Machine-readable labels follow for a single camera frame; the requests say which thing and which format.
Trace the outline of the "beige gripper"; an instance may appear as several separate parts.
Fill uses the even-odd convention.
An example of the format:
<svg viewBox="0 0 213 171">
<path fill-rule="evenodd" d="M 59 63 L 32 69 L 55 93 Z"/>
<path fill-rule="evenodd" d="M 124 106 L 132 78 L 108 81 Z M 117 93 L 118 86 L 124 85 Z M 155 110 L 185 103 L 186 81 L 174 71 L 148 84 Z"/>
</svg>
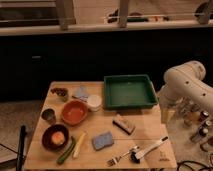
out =
<svg viewBox="0 0 213 171">
<path fill-rule="evenodd" d="M 161 122 L 167 124 L 176 111 L 176 104 L 173 102 L 162 101 L 160 103 Z"/>
</svg>

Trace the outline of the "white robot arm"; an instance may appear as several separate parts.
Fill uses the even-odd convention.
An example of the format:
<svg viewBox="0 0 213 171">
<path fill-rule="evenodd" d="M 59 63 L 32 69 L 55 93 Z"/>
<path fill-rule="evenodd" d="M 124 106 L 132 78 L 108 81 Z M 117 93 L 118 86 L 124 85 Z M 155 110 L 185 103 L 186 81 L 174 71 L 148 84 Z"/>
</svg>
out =
<svg viewBox="0 0 213 171">
<path fill-rule="evenodd" d="M 192 100 L 201 109 L 213 114 L 213 87 L 203 82 L 205 75 L 206 69 L 199 61 L 174 66 L 164 73 L 165 84 L 158 93 L 163 124 L 168 122 L 170 109 L 182 98 Z"/>
</svg>

